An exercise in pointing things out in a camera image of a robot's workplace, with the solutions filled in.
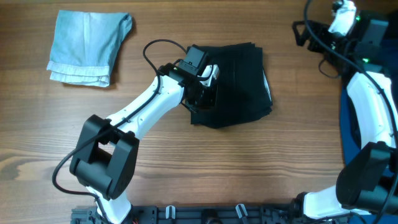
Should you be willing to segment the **black shorts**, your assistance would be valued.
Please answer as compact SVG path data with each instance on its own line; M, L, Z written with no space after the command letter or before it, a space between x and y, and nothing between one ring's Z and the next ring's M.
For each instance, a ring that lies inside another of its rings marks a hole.
M257 121L272 111L265 81L263 51L247 42L223 47L199 46L219 67L216 105L191 114L191 123L213 129Z

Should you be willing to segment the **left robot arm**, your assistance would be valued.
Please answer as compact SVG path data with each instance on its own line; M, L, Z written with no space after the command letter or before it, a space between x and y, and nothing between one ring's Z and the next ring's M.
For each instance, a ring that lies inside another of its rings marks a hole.
M207 52L191 46L184 59L155 69L151 85L126 107L103 119L89 117L81 130L70 172L96 207L86 217L78 211L72 223L132 223L132 205L126 196L136 167L140 140L168 111L186 102L194 110L214 103L211 86L219 69Z

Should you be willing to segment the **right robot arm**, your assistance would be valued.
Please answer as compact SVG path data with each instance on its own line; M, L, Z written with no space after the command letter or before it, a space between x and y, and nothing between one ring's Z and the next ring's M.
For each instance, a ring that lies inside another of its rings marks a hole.
M337 9L332 24L292 24L297 45L323 53L343 83L340 133L345 167L336 184L301 193L292 217L327 221L345 215L397 214L397 100L392 73L380 58L389 29L386 16Z

